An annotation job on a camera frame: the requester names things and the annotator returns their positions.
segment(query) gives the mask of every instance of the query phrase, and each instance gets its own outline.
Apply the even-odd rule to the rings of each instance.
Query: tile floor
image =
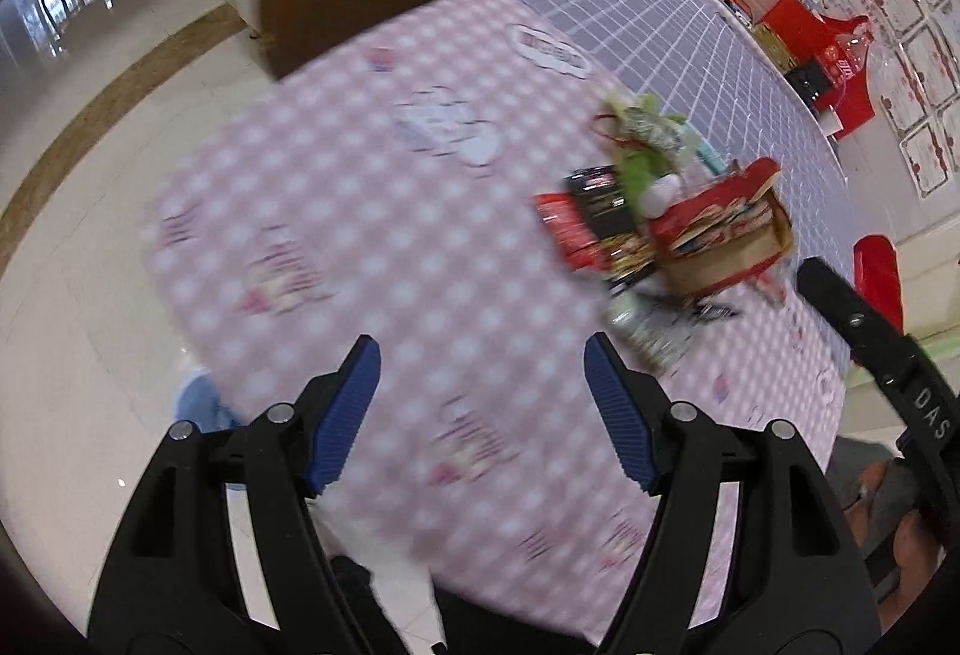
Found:
[[[59,3],[45,1],[56,20]],[[42,28],[37,0],[0,1],[0,204],[96,92],[222,1],[71,0],[79,12],[56,29]],[[0,280],[0,518],[80,630],[113,529],[195,364],[142,266],[143,208],[176,161],[268,83],[245,34],[178,73],[80,162]],[[242,494],[230,511],[248,605],[270,623]],[[333,526],[374,571],[414,655],[426,655],[440,631],[424,570]]]

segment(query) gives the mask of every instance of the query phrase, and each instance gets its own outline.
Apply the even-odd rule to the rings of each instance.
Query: snack package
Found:
[[[635,211],[640,210],[642,198],[651,186],[674,175],[666,158],[650,148],[618,148],[616,172],[623,195]]]
[[[747,279],[747,285],[750,286],[757,295],[763,297],[770,307],[775,310],[779,310],[786,305],[786,282],[789,281],[786,271],[789,271],[791,268],[786,268],[784,266],[785,263],[786,260],[782,260],[768,271],[763,271],[763,273]]]
[[[653,272],[654,249],[637,223],[613,166],[581,169],[566,180],[584,222],[600,239],[614,284],[632,284]]]
[[[664,102],[654,94],[643,94],[632,103],[618,97],[608,100],[619,121],[618,145],[623,148],[650,148],[680,172],[696,158],[700,135],[688,125],[683,113],[664,116]]]
[[[793,229],[773,190],[778,176],[779,165],[762,157],[651,220],[656,261],[675,295],[713,295],[789,254]]]
[[[610,258],[597,236],[584,224],[580,211],[570,195],[557,193],[534,196],[536,210],[547,230],[560,247],[570,270],[590,268],[606,271]]]
[[[712,324],[743,316],[743,311],[723,302],[695,302],[690,306],[690,321],[693,324]]]

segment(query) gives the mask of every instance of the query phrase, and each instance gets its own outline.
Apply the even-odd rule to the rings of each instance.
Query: round table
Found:
[[[594,641],[656,502],[584,381],[604,291],[565,269],[531,196],[608,163],[589,124],[609,92],[653,91],[721,151],[778,159],[800,255],[851,271],[832,153],[719,7],[434,2],[272,87],[150,212],[149,266],[232,410],[296,399],[370,334],[380,384],[325,497],[449,589]],[[744,316],[698,330],[665,391],[719,423],[787,418],[824,465],[841,352],[792,292],[781,311],[723,300]],[[724,490],[695,620],[718,607],[735,515]]]

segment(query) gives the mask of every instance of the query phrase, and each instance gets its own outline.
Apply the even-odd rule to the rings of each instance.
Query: bottle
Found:
[[[817,61],[837,87],[863,71],[867,66],[867,52],[874,38],[869,31],[862,34],[838,34],[833,42],[817,55]]]

